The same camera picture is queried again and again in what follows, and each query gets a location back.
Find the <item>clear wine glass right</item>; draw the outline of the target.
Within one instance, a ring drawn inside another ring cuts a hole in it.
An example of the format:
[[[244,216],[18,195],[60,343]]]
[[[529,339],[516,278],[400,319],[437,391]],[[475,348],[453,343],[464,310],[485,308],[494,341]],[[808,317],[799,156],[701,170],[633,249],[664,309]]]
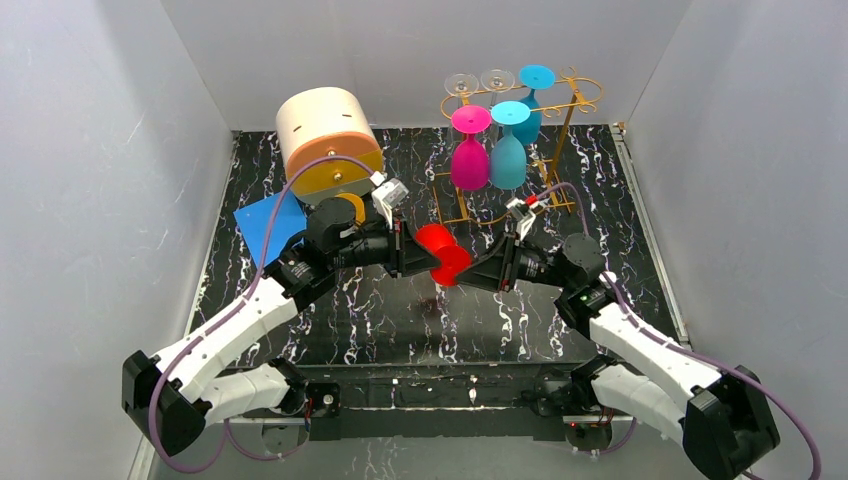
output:
[[[509,70],[490,69],[481,74],[480,85],[490,94],[489,105],[494,106],[501,93],[514,87],[515,77]]]

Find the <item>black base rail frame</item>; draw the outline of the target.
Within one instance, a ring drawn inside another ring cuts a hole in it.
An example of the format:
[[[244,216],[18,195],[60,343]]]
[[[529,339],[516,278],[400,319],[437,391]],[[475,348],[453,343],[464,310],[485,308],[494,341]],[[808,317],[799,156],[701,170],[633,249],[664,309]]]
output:
[[[277,357],[227,367],[187,399],[177,380],[155,394],[160,370],[136,353],[122,367],[122,406],[141,430],[156,408],[169,455],[231,417],[298,425],[313,441],[513,436],[604,450],[626,415],[592,402],[583,373],[574,363],[296,366]]]

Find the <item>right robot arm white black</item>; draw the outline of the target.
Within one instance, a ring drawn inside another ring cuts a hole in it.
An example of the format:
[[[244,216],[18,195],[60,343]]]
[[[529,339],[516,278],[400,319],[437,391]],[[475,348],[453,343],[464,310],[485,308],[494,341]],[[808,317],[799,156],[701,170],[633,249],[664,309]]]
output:
[[[456,280],[490,291],[518,280],[559,288],[554,304],[567,327],[613,353],[572,371],[572,399],[650,425],[678,443],[705,477],[734,479],[779,446],[758,377],[694,358],[621,303],[591,236],[571,234],[546,252],[506,232]]]

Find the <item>teal wine glass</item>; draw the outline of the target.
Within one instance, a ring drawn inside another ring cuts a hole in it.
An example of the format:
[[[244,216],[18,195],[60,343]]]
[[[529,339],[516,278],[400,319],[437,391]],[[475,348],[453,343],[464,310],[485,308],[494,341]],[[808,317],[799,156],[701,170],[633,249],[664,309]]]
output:
[[[556,75],[547,66],[532,64],[521,68],[519,80],[529,89],[529,93],[520,99],[520,102],[525,104],[531,113],[524,122],[513,127],[512,133],[522,145],[529,146],[536,142],[542,124],[542,113],[536,99],[536,92],[552,87],[556,81]]]

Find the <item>white cylindrical drawer box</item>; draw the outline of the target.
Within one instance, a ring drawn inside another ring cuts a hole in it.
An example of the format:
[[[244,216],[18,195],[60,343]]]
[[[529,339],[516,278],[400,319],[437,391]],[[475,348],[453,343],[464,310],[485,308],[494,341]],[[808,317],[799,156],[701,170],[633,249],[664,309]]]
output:
[[[374,171],[384,169],[382,149],[357,98],[339,87],[318,87],[287,99],[276,114],[279,148],[290,192],[301,202],[316,205],[339,193],[363,196],[373,183],[361,167],[340,161],[353,157]],[[336,159],[309,168],[315,159]]]

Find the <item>yellow wine glass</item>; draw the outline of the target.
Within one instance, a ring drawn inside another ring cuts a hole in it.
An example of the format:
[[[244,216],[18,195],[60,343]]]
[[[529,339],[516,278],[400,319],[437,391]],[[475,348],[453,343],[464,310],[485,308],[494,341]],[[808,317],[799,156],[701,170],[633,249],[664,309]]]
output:
[[[355,225],[361,226],[366,220],[366,209],[363,199],[353,193],[339,193],[336,198],[347,200],[355,209]]]

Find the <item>magenta wine glass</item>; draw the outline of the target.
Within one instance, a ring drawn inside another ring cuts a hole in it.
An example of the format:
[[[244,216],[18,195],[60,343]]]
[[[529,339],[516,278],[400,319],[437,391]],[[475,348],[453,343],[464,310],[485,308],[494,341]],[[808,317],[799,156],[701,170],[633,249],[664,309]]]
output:
[[[477,105],[464,105],[452,117],[452,127],[463,135],[455,148],[450,164],[453,184],[462,190],[479,190],[489,181],[489,155],[476,135],[491,125],[489,110]]]

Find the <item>red wine glass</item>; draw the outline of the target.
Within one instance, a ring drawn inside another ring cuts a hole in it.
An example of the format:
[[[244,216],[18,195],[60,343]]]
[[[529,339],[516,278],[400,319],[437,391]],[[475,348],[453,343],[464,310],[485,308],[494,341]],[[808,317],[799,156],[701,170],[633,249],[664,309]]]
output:
[[[457,286],[457,275],[471,265],[472,257],[454,235],[443,225],[428,224],[416,232],[415,240],[440,262],[430,271],[434,282],[444,287]]]

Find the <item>clear wine glass left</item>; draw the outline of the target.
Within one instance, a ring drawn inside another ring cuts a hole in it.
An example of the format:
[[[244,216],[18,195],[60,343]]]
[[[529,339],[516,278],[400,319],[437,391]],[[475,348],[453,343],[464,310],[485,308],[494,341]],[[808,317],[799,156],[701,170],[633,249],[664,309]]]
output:
[[[449,97],[455,98],[458,106],[469,103],[469,98],[478,90],[479,80],[470,73],[456,73],[444,81],[444,89]]]

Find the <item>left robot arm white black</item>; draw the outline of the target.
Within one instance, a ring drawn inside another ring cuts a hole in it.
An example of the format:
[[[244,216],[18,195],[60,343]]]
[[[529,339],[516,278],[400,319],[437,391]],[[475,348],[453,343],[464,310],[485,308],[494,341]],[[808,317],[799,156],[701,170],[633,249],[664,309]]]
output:
[[[225,311],[153,355],[136,351],[124,360],[124,412],[161,458],[173,458],[210,425],[258,409],[308,407],[309,382],[288,360],[222,372],[328,293],[343,268],[379,265],[398,277],[442,267],[420,239],[384,201],[373,208],[340,196],[321,201]]]

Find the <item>light blue wine glass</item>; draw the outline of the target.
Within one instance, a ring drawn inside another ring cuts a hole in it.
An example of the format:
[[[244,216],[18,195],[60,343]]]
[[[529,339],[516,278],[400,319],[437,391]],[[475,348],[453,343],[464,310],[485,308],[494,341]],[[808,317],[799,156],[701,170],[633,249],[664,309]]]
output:
[[[530,109],[519,101],[504,101],[491,109],[491,117],[501,127],[501,137],[490,155],[490,182],[502,190],[514,190],[526,181],[527,155],[514,136],[514,126],[524,122]]]

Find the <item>clear wine glass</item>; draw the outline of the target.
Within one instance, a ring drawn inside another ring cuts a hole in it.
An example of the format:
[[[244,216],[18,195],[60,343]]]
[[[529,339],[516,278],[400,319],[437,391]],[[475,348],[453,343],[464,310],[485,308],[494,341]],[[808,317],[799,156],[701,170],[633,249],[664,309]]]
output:
[[[469,103],[469,98],[478,90],[479,80],[470,73],[456,73],[444,81],[444,89],[449,97],[455,98],[458,106]]]
[[[514,87],[515,77],[509,70],[490,69],[481,74],[480,85],[490,94],[489,105],[494,106],[501,93]]]

